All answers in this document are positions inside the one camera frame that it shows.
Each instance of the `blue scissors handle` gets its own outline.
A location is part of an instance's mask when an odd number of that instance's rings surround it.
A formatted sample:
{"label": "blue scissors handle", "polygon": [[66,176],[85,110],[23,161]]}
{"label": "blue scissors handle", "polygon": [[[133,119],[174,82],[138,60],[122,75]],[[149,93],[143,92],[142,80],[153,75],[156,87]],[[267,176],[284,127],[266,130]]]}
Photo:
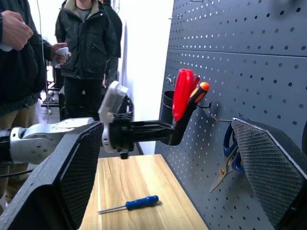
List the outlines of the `blue scissors handle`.
{"label": "blue scissors handle", "polygon": [[233,142],[234,142],[233,145],[229,146],[230,138],[231,138],[231,135],[232,135],[233,132],[234,132],[234,130],[232,129],[232,126],[230,124],[228,126],[228,129],[226,130],[225,137],[224,137],[224,143],[223,143],[225,157],[229,157],[230,154],[237,147],[237,143],[236,143],[236,139],[235,138],[233,138]]}
{"label": "blue scissors handle", "polygon": [[244,168],[241,165],[242,159],[241,159],[241,154],[238,152],[234,158],[234,160],[231,163],[231,167],[235,171],[244,171]]}
{"label": "blue scissors handle", "polygon": [[[229,146],[229,142],[230,142],[230,138],[232,136],[232,140],[233,140],[233,145]],[[231,124],[228,126],[228,129],[225,133],[225,137],[224,137],[224,155],[225,157],[229,157],[233,151],[235,150],[235,148],[237,148],[237,141],[236,141],[236,137],[234,134],[234,130],[232,129]],[[244,171],[244,168],[241,166],[241,155],[238,152],[231,164],[233,170],[235,171]]]}

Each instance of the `hand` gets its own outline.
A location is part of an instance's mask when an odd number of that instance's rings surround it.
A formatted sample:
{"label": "hand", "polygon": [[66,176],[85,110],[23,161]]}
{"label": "hand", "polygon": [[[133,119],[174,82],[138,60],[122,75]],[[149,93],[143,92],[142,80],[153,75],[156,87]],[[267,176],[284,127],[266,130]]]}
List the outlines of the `hand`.
{"label": "hand", "polygon": [[33,35],[31,28],[23,23],[22,16],[16,12],[2,12],[2,20],[2,42],[15,50],[22,50]]}
{"label": "hand", "polygon": [[57,43],[57,44],[54,44],[52,46],[52,49],[51,49],[51,56],[50,56],[50,60],[53,60],[53,58],[55,57],[56,58],[56,62],[62,66],[66,60],[68,59],[68,57],[71,57],[71,52],[68,53],[68,56],[65,57],[65,56],[62,56],[62,55],[56,55],[56,52],[63,48],[63,47],[66,47],[67,46],[67,43]]}

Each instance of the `cable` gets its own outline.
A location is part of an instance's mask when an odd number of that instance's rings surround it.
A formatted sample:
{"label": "cable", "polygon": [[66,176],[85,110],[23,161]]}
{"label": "cable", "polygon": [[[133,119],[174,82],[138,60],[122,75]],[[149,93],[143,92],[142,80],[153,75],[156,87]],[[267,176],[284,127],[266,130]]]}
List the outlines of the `cable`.
{"label": "cable", "polygon": [[7,178],[7,177],[12,177],[12,176],[20,176],[20,175],[24,175],[27,173],[31,173],[34,169],[30,169],[27,171],[22,171],[22,172],[16,172],[16,173],[10,173],[10,174],[5,174],[5,175],[0,175],[0,178]]}
{"label": "cable", "polygon": [[[45,56],[44,56],[44,39],[43,39],[43,34],[42,34],[42,19],[41,19],[41,15],[40,15],[40,8],[39,8],[39,4],[38,4],[38,0],[36,0],[37,2],[37,8],[38,8],[38,15],[39,15],[39,30],[40,30],[40,36],[42,39],[42,55],[43,55],[43,62],[45,64]],[[49,124],[49,93],[48,93],[48,83],[47,83],[47,75],[46,75],[46,97],[47,97],[47,124]]]}

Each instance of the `black pants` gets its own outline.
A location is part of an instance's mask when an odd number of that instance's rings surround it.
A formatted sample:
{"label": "black pants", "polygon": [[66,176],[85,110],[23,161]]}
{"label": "black pants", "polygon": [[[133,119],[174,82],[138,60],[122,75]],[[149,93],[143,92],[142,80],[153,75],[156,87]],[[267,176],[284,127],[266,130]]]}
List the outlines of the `black pants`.
{"label": "black pants", "polygon": [[69,118],[92,117],[98,121],[102,102],[102,80],[64,77],[65,108]]}

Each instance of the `wooden tabletop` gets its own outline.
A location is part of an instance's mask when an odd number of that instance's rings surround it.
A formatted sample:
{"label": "wooden tabletop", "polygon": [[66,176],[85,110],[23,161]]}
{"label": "wooden tabletop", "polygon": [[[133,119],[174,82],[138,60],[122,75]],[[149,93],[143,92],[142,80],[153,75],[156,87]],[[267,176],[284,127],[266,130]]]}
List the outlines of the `wooden tabletop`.
{"label": "wooden tabletop", "polygon": [[[161,204],[98,215],[126,201],[158,195]],[[161,155],[103,158],[81,230],[207,230]]]}

